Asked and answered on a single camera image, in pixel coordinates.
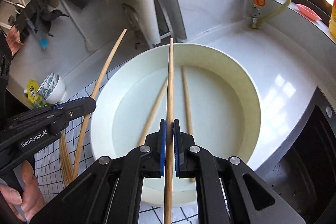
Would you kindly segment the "person left hand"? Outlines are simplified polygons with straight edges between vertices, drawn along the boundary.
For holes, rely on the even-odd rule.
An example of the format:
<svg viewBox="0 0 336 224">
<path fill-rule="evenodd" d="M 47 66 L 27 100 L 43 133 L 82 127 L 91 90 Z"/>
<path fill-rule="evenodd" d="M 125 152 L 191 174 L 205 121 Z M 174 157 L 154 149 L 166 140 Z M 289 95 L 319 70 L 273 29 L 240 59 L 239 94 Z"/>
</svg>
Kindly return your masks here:
<svg viewBox="0 0 336 224">
<path fill-rule="evenodd" d="M 31 218 L 45 207 L 43 195 L 39 190 L 38 180 L 28 161 L 21 164 L 21 178 L 25 184 L 23 194 L 7 185 L 1 185 L 1 194 L 7 204 L 21 223 L 30 221 Z"/>
</svg>

